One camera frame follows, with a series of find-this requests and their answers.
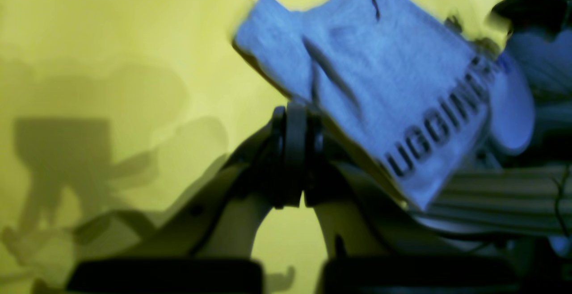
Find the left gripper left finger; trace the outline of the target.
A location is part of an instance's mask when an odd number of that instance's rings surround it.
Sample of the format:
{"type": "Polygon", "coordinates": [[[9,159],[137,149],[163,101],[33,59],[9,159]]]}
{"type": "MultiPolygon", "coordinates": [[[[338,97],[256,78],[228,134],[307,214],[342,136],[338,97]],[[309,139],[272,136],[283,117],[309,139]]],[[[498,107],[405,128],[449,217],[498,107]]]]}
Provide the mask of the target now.
{"type": "Polygon", "coordinates": [[[251,259],[257,230],[276,196],[286,109],[234,151],[215,176],[163,227],[119,255],[78,265],[70,294],[263,294],[251,259]]]}

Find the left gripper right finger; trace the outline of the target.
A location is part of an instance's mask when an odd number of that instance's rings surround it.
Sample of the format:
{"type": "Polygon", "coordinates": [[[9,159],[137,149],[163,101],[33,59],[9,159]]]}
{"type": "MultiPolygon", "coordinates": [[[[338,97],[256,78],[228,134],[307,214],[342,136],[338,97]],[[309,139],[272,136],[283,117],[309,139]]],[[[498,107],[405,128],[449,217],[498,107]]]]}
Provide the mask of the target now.
{"type": "Polygon", "coordinates": [[[518,294],[502,260],[466,255],[417,223],[356,166],[321,120],[290,102],[286,181],[304,194],[328,261],[319,294],[518,294]]]}

